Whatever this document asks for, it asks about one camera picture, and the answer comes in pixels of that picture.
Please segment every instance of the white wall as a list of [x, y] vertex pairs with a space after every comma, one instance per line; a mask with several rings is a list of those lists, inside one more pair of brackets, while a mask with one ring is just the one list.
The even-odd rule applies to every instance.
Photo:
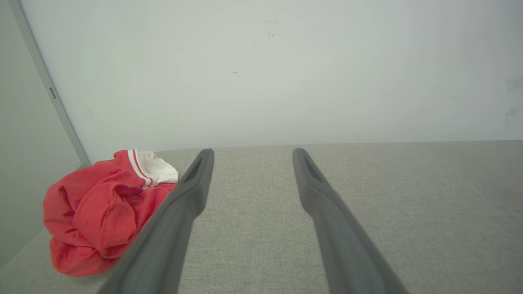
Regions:
[[43, 229], [47, 189], [74, 153], [7, 0], [0, 0], [0, 268]]
[[521, 0], [22, 6], [91, 161], [131, 148], [523, 139]]

